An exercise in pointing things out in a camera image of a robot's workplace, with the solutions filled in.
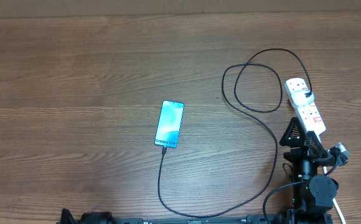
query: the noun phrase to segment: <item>smartphone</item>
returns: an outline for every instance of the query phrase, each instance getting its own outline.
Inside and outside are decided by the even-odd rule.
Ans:
[[[185,105],[179,102],[163,101],[158,121],[155,145],[176,148],[181,129]]]

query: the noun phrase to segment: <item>white cable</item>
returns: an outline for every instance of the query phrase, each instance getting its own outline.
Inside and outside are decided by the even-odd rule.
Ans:
[[[323,173],[327,173],[327,167],[323,167]],[[340,216],[341,223],[342,223],[342,224],[347,224],[347,223],[345,222],[344,216],[342,215],[341,209],[340,209],[340,207],[338,206],[338,203],[337,203],[337,201],[335,200],[335,198],[332,199],[332,203],[334,204],[335,209],[337,210],[338,215]]]

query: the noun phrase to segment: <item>plug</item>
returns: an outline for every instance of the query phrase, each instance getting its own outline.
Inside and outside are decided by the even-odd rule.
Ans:
[[[299,90],[299,91],[295,91],[294,93],[291,94],[291,105],[294,108],[302,108],[304,106],[309,105],[310,103],[312,103],[315,100],[315,97],[313,95],[313,93],[311,93],[309,96],[308,93],[310,93],[310,90]]]
[[[342,142],[338,142],[333,145],[328,152],[334,156],[339,156],[338,166],[343,166],[348,163],[348,158],[350,157],[350,152],[347,147]]]

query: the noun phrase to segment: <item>white plug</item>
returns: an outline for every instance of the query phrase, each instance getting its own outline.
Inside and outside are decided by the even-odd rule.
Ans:
[[[301,108],[312,103],[315,100],[315,97],[313,93],[311,93],[311,95],[307,97],[306,95],[309,92],[310,92],[309,90],[299,90],[292,93],[291,94],[292,100],[290,100],[290,102],[293,108]]]

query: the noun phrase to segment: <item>power cord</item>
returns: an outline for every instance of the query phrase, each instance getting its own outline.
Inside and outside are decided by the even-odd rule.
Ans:
[[[327,174],[327,167],[323,167],[323,173]],[[332,199],[332,203],[335,206],[335,209],[337,210],[338,216],[340,216],[341,219],[341,223],[342,224],[346,224],[347,222],[345,221],[344,215],[341,212],[341,208],[338,206],[337,200],[335,198]]]
[[[286,165],[290,168],[290,170],[291,170],[291,173],[290,174],[288,174],[288,172],[287,172],[287,170],[286,170]],[[283,165],[282,165],[282,167],[283,167],[283,170],[284,170],[284,172],[286,173],[286,175],[287,175],[287,177],[291,180],[291,181],[293,181],[293,167],[290,165],[290,164],[288,164],[288,163],[283,163]]]
[[[331,170],[329,170],[328,172],[326,172],[324,175],[330,175],[333,171],[335,171],[335,168],[337,168],[337,166],[338,166],[339,157],[340,157],[340,156],[337,155],[337,160],[335,161],[335,165],[331,168]]]
[[[265,199],[264,199],[264,201],[263,201],[263,205],[262,205],[262,211],[263,211],[263,216],[265,217],[266,221],[267,221],[269,224],[271,224],[271,222],[270,222],[270,219],[269,219],[268,215],[266,214],[266,203],[267,203],[268,199],[269,199],[274,193],[278,192],[279,190],[283,190],[283,189],[285,189],[285,188],[287,188],[287,187],[299,185],[299,184],[302,184],[302,183],[304,183],[304,182],[301,181],[301,182],[294,182],[294,183],[291,183],[291,184],[283,185],[283,186],[281,186],[281,187],[278,187],[278,188],[272,190],[272,191],[265,197]]]
[[[225,76],[226,76],[226,74],[227,74],[227,72],[228,72],[229,69],[235,68],[235,67],[241,67],[241,66],[242,66],[243,68],[240,70],[240,73],[239,73],[238,76],[237,76],[237,79],[236,79],[236,82],[235,82],[235,86],[234,86],[234,89],[233,89],[235,98],[236,98],[237,102],[240,104],[240,106],[242,106],[242,107],[244,107],[244,108],[246,108],[246,109],[248,109],[248,110],[250,110],[250,111],[257,112],[257,113],[270,113],[270,112],[276,111],[276,110],[280,107],[280,104],[281,104],[281,102],[282,102],[282,100],[283,100],[283,87],[282,87],[282,84],[281,84],[281,80],[280,80],[279,74],[278,74],[273,68],[271,68],[271,67],[269,67],[269,66],[267,66],[267,65],[263,65],[263,64],[260,64],[260,63],[250,63],[250,62],[253,60],[253,58],[255,58],[255,57],[256,57],[257,55],[259,55],[260,53],[267,52],[267,51],[270,51],[270,50],[285,51],[285,52],[288,52],[288,53],[292,54],[294,57],[297,58],[297,60],[298,60],[299,63],[301,64],[302,68],[304,69],[305,74],[306,74],[306,77],[307,77],[307,80],[308,80],[308,82],[309,82],[309,87],[310,87],[311,90],[310,90],[309,93],[306,93],[306,97],[309,97],[309,96],[312,94],[312,84],[311,84],[311,80],[309,79],[309,75],[308,75],[308,73],[307,73],[307,71],[306,71],[306,68],[305,68],[303,62],[301,61],[301,59],[299,59],[299,57],[298,57],[294,52],[292,52],[292,51],[290,51],[290,50],[287,50],[287,49],[266,49],[266,50],[262,50],[262,51],[260,51],[260,52],[258,52],[258,53],[256,53],[256,54],[254,54],[254,56],[252,56],[252,57],[247,61],[247,63],[238,64],[238,65],[232,65],[232,66],[228,67],[228,68],[225,70],[225,72],[223,73],[223,77],[222,77],[222,96],[223,96],[223,98],[225,99],[225,101],[229,104],[229,106],[231,106],[233,109],[235,109],[235,110],[237,110],[237,111],[239,111],[239,112],[241,112],[241,113],[243,113],[243,114],[245,114],[245,115],[253,118],[255,121],[257,121],[258,123],[260,123],[260,124],[269,132],[269,134],[270,134],[271,137],[273,138],[274,146],[275,146],[275,150],[274,150],[274,161],[273,161],[272,171],[271,171],[271,174],[270,174],[270,176],[269,176],[269,179],[268,179],[266,185],[265,185],[265,186],[263,187],[263,189],[262,189],[260,192],[258,192],[254,197],[252,197],[252,198],[246,200],[245,202],[242,202],[242,203],[240,203],[240,204],[238,204],[238,205],[236,205],[236,206],[234,206],[234,207],[232,207],[232,208],[229,208],[229,209],[227,209],[227,210],[225,210],[225,211],[223,211],[223,212],[220,212],[220,213],[216,213],[216,214],[213,214],[213,215],[189,215],[189,214],[186,214],[186,213],[177,212],[177,211],[169,208],[169,207],[162,201],[161,194],[160,194],[160,178],[161,178],[162,162],[163,162],[163,160],[164,160],[164,155],[165,155],[165,153],[166,153],[166,151],[167,151],[167,148],[166,148],[166,147],[163,147],[163,148],[162,148],[162,157],[161,157],[160,169],[159,169],[159,173],[158,173],[157,192],[158,192],[158,197],[159,197],[159,199],[160,199],[160,202],[161,202],[162,206],[164,206],[164,207],[165,207],[166,209],[168,209],[169,211],[171,211],[171,212],[173,212],[173,213],[175,213],[175,214],[178,214],[178,215],[182,215],[182,216],[185,216],[185,217],[191,217],[191,218],[212,218],[212,217],[217,217],[217,216],[219,216],[219,215],[223,215],[223,214],[225,214],[225,213],[227,213],[227,212],[230,212],[230,211],[232,211],[232,210],[234,210],[234,209],[236,209],[236,208],[239,208],[239,207],[247,204],[248,202],[256,199],[257,197],[259,197],[259,196],[268,188],[268,186],[269,186],[269,184],[270,184],[270,182],[271,182],[271,180],[272,180],[272,176],[273,176],[273,173],[274,173],[274,168],[276,167],[276,159],[277,159],[277,156],[278,156],[278,141],[277,141],[277,139],[276,139],[276,136],[273,134],[272,130],[270,130],[270,128],[267,127],[267,125],[265,125],[265,123],[262,122],[260,119],[254,117],[253,115],[251,115],[251,114],[249,114],[249,113],[247,113],[247,112],[244,112],[244,111],[242,111],[241,109],[238,109],[236,106],[232,105],[232,104],[228,101],[228,99],[227,99],[227,97],[226,97],[225,91],[224,91],[224,89],[223,89],[223,83],[224,83],[224,81],[225,81]],[[280,100],[279,100],[279,104],[277,105],[277,107],[276,107],[275,109],[268,110],[268,111],[255,110],[255,109],[253,109],[253,108],[249,108],[248,106],[244,105],[244,104],[239,100],[239,98],[237,97],[236,88],[237,88],[238,80],[239,80],[241,74],[243,73],[244,69],[245,69],[247,66],[250,66],[250,65],[251,65],[251,66],[259,66],[259,67],[267,68],[267,69],[271,70],[271,71],[276,75],[276,77],[277,77],[277,79],[278,79],[278,81],[279,81],[279,86],[280,86]]]

